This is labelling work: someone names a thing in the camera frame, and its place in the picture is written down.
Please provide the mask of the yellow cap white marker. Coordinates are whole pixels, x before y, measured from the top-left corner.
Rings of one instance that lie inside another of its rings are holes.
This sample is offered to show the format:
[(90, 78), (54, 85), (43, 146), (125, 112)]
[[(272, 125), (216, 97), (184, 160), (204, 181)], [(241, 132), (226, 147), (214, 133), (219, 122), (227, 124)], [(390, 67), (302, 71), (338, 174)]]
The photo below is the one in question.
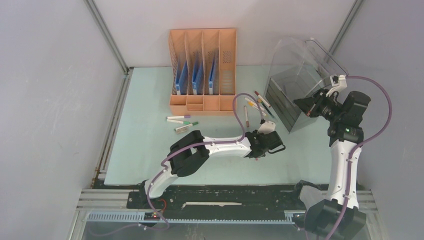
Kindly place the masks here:
[(248, 104), (252, 108), (254, 108), (254, 109), (258, 110), (258, 111), (260, 110), (263, 116), (267, 116), (267, 113), (266, 113), (265, 109), (262, 106), (258, 106), (256, 103), (251, 102), (251, 101), (249, 101)]

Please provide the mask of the dark red cap marker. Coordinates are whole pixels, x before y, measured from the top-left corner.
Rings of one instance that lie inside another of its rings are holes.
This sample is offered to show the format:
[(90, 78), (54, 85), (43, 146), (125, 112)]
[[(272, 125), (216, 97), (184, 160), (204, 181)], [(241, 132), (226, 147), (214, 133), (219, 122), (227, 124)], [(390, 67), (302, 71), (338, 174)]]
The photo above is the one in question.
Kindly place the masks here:
[(265, 98), (262, 97), (256, 90), (254, 91), (254, 93), (258, 96), (258, 98), (263, 102), (265, 106), (267, 106), (268, 108), (271, 107), (271, 105), (265, 100)]

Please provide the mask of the blue folder bottom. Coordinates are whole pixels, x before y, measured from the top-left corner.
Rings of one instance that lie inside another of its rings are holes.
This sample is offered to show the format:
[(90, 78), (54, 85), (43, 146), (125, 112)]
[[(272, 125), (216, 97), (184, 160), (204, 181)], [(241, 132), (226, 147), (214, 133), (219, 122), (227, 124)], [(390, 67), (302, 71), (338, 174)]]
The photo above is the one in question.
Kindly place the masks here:
[(216, 77), (217, 77), (217, 71), (218, 71), (218, 58), (219, 58), (218, 53), (215, 51), (213, 53), (211, 68), (210, 68), (209, 77), (208, 77), (208, 92), (210, 95), (215, 94)]

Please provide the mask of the blue folder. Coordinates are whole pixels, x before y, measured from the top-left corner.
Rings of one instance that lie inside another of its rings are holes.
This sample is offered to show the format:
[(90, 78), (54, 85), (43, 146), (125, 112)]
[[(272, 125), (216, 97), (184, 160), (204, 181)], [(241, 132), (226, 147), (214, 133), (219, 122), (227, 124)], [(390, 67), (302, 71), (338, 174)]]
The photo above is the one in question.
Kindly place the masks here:
[(208, 92), (210, 95), (215, 94), (216, 77), (217, 77), (217, 71), (218, 71), (218, 58), (219, 58), (218, 53), (215, 51), (213, 53), (211, 68), (210, 68), (209, 77), (208, 77)]
[(175, 93), (176, 95), (186, 95), (188, 91), (188, 63), (186, 60), (178, 62), (178, 68), (175, 76)]
[(202, 54), (195, 52), (192, 71), (192, 91), (194, 95), (202, 95), (204, 91), (204, 64)]

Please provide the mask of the blue folder top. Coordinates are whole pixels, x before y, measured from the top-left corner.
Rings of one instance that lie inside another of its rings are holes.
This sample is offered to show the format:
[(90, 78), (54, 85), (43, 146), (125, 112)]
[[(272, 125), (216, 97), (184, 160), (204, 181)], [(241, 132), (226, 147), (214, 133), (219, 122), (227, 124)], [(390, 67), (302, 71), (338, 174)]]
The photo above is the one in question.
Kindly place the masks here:
[(178, 68), (175, 76), (175, 93), (176, 95), (186, 95), (188, 91), (188, 63), (186, 60), (178, 62)]

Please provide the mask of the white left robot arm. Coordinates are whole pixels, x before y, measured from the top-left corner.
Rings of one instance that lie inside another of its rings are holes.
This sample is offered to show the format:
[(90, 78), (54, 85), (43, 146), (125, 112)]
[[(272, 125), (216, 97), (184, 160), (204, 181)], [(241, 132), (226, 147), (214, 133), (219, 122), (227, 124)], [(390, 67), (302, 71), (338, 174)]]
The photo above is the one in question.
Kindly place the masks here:
[(140, 184), (138, 201), (145, 208), (153, 208), (172, 183), (194, 174), (210, 158), (230, 156), (258, 159), (285, 149), (276, 131), (264, 133), (254, 130), (236, 137), (213, 138), (194, 130), (170, 147), (169, 154), (160, 163), (159, 173)]

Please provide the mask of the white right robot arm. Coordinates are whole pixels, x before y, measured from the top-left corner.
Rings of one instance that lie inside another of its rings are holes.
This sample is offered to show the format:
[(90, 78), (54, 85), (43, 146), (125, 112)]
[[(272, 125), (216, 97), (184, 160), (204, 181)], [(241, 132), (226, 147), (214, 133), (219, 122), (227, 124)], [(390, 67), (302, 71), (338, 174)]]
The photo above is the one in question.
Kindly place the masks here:
[(291, 204), (306, 208), (303, 229), (325, 240), (351, 240), (365, 225), (367, 216), (360, 212), (357, 198), (357, 166), (364, 140), (360, 127), (371, 99), (351, 91), (343, 103), (337, 94), (327, 96), (321, 89), (313, 96), (294, 100), (306, 116), (329, 121), (327, 135), (331, 152), (330, 180), (326, 194), (304, 184), (291, 194)]

